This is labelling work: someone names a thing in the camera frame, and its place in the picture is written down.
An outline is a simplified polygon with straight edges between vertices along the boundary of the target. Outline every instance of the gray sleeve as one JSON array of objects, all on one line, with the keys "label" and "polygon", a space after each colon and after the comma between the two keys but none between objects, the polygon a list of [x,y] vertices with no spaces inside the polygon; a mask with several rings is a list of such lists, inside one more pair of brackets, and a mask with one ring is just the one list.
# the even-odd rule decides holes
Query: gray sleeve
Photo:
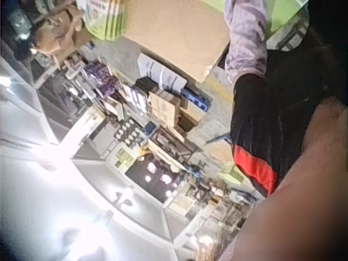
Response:
[{"label": "gray sleeve", "polygon": [[231,38],[225,70],[232,83],[246,73],[263,77],[266,72],[266,12],[266,0],[225,0]]}]

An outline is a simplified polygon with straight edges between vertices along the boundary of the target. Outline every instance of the red stripe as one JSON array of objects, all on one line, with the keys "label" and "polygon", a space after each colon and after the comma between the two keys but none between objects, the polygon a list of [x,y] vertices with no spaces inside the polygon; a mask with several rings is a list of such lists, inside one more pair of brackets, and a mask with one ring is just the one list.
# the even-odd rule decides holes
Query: red stripe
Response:
[{"label": "red stripe", "polygon": [[267,195],[271,195],[275,186],[276,173],[264,160],[250,155],[240,146],[234,147],[233,158],[236,166],[244,174],[256,179],[265,188]]}]

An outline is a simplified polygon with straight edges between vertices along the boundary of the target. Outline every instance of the person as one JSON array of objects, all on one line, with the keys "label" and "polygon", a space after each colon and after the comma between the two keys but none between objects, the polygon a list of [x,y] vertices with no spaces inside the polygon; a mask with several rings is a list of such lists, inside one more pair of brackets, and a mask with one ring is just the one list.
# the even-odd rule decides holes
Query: person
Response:
[{"label": "person", "polygon": [[225,20],[233,159],[266,200],[220,260],[338,260],[348,227],[346,54],[308,39],[268,52],[265,0],[226,0]]}]

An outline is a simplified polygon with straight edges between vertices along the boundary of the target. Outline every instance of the red trim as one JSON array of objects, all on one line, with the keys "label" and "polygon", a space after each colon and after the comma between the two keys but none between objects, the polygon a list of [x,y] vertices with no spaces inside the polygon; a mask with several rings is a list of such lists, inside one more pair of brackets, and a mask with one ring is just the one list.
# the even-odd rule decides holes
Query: red trim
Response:
[{"label": "red trim", "polygon": [[233,158],[236,166],[243,170],[245,175],[256,179],[265,188],[267,195],[271,195],[275,186],[276,173],[264,160],[250,155],[237,145],[234,147]]}]

